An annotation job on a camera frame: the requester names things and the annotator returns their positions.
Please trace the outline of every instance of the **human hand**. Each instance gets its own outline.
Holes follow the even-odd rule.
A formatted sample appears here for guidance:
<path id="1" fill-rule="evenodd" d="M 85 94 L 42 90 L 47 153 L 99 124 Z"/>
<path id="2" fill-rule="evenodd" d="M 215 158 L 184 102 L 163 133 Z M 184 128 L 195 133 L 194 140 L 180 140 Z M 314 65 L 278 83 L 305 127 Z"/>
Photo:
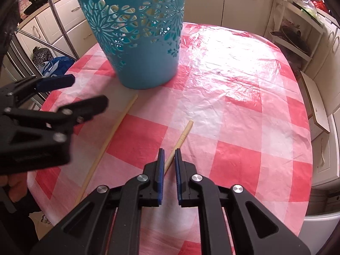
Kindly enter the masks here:
<path id="1" fill-rule="evenodd" d="M 17 202 L 27 194 L 27 173 L 0 175 L 0 186 L 9 185 L 8 196 L 12 202 Z"/>

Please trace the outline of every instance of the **checkered tablecloth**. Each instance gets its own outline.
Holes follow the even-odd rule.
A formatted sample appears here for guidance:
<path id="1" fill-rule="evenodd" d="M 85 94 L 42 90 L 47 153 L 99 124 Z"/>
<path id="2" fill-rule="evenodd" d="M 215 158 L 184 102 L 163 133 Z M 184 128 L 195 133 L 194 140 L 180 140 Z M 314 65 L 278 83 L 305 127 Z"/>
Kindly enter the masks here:
<path id="1" fill-rule="evenodd" d="M 305 217 L 312 180 L 307 114 L 281 51 L 250 33 L 185 23 L 177 75 L 148 90 L 123 87 L 97 44 L 68 74 L 73 87 L 53 91 L 43 110 L 105 94 L 109 107 L 79 125 L 72 161 L 31 172 L 28 186 L 52 224 L 73 207 L 86 174 L 115 119 L 138 92 L 87 188 L 123 185 L 157 157 L 166 157 L 190 119 L 183 159 L 217 185 L 241 184 L 295 234 Z M 174 166 L 165 176 L 159 208 L 144 208 L 140 254 L 199 254 L 197 208 L 177 201 Z"/>

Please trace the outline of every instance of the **plastic tablecloth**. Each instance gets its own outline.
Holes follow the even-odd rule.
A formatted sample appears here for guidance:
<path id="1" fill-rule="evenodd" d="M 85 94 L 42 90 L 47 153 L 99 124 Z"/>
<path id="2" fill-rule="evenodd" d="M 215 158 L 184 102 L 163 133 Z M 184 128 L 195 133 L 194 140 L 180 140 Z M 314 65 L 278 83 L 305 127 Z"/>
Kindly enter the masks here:
<path id="1" fill-rule="evenodd" d="M 157 158 L 169 155 L 190 119 L 183 160 L 217 185 L 241 184 L 298 234 L 312 181 L 312 146 L 305 106 L 287 60 L 268 40 L 243 31 L 184 23 L 180 64 L 168 83 L 127 89 L 96 44 L 68 71 L 74 86 L 53 91 L 43 110 L 105 94 L 109 107 L 78 125 L 70 164 L 30 172 L 28 186 L 52 224 L 76 196 L 117 116 L 138 92 L 86 190 L 123 185 Z M 144 208 L 140 254 L 199 254 L 197 208 L 181 208 L 171 166 L 163 204 Z"/>

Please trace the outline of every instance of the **black pan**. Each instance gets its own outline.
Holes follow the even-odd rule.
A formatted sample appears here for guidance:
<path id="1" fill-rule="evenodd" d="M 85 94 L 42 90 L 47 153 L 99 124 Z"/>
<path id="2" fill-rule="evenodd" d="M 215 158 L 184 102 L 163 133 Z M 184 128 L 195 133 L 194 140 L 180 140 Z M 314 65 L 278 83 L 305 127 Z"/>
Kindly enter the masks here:
<path id="1" fill-rule="evenodd" d="M 301 39 L 301 32 L 299 30 L 296 33 L 290 27 L 282 26 L 281 31 L 272 31 L 271 34 L 284 38 L 286 41 L 305 54 L 309 54 L 310 52 L 305 41 Z"/>
<path id="2" fill-rule="evenodd" d="M 44 4 L 48 3 L 48 0 L 29 0 L 32 4 L 25 9 L 23 12 L 25 15 L 31 15 L 33 12 L 35 12 L 37 9 L 42 7 Z"/>

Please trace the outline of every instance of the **metal bolt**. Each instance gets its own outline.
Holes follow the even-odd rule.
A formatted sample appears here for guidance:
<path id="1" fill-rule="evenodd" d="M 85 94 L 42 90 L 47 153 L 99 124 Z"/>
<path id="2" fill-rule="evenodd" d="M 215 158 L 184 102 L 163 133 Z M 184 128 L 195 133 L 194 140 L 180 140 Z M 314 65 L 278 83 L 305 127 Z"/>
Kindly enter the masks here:
<path id="1" fill-rule="evenodd" d="M 243 187 L 241 185 L 234 185 L 232 187 L 232 190 L 235 192 L 235 193 L 242 193 L 243 192 Z"/>
<path id="2" fill-rule="evenodd" d="M 81 123 L 83 123 L 84 122 L 84 118 L 82 117 L 82 116 L 78 116 L 77 117 L 77 123 L 78 124 L 81 124 Z"/>
<path id="3" fill-rule="evenodd" d="M 140 181 L 140 182 L 144 182 L 144 181 L 147 181 L 149 179 L 149 177 L 145 174 L 140 174 L 137 176 L 137 180 Z"/>
<path id="4" fill-rule="evenodd" d="M 192 179 L 193 181 L 200 182 L 200 181 L 202 181 L 203 176 L 200 175 L 200 174 L 195 174 L 195 175 L 193 175 L 193 176 L 191 177 L 191 179 Z"/>
<path id="5" fill-rule="evenodd" d="M 105 185 L 100 185 L 97 187 L 97 192 L 100 194 L 106 193 L 108 191 L 108 187 Z"/>
<path id="6" fill-rule="evenodd" d="M 72 115 L 72 110 L 71 109 L 68 109 L 68 108 L 64 108 L 62 110 L 62 113 L 65 114 L 65 115 Z"/>
<path id="7" fill-rule="evenodd" d="M 64 143 L 67 140 L 67 136 L 63 133 L 56 132 L 53 135 L 53 140 L 58 142 L 58 143 Z"/>

